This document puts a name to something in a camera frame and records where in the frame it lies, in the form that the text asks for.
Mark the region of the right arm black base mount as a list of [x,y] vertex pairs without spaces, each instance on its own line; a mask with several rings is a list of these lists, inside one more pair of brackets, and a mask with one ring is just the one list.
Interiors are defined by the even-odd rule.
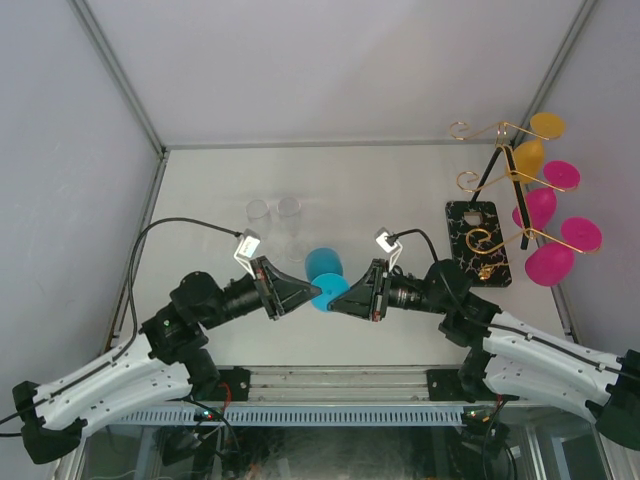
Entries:
[[454,368],[436,368],[426,371],[428,397],[433,402],[474,402],[472,395],[466,392]]

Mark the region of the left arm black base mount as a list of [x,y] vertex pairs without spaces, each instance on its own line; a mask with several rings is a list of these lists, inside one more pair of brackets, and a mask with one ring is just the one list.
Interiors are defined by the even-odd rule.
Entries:
[[251,371],[235,366],[219,371],[220,378],[215,384],[209,384],[195,395],[198,401],[245,402],[249,398]]

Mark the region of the cyan wine glass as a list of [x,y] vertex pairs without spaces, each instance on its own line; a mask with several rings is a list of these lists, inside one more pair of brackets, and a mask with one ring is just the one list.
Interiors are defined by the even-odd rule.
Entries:
[[312,250],[305,259],[307,280],[321,290],[311,303],[321,312],[329,311],[329,304],[349,290],[338,253],[326,247]]

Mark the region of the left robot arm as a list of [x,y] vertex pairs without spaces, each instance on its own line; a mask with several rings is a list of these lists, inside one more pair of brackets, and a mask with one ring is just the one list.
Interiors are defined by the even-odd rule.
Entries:
[[16,385],[20,436],[32,462],[58,460],[107,424],[156,403],[211,398],[220,373],[207,331],[258,310],[277,320],[321,293],[264,257],[251,265],[253,272],[226,287],[206,272],[190,273],[123,344],[49,384]]

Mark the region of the clear champagne flute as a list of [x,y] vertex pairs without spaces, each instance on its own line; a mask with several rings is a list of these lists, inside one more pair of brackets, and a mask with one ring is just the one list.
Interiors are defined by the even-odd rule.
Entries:
[[302,233],[302,209],[295,197],[286,197],[279,201],[277,214],[280,227],[285,234],[284,253],[294,262],[302,262],[308,252],[308,243]]
[[272,238],[273,220],[269,205],[263,200],[254,199],[246,205],[245,212],[249,228],[260,237],[260,254],[276,263],[281,257],[281,249]]

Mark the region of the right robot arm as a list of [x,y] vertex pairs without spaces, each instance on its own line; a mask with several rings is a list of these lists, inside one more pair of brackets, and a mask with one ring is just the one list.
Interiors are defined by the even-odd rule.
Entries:
[[622,447],[639,448],[637,351],[618,356],[549,335],[470,288],[449,259],[435,262],[422,279],[376,259],[328,308],[372,322],[390,308],[440,314],[439,331],[468,351],[458,371],[468,398],[494,394],[552,406],[594,424]]

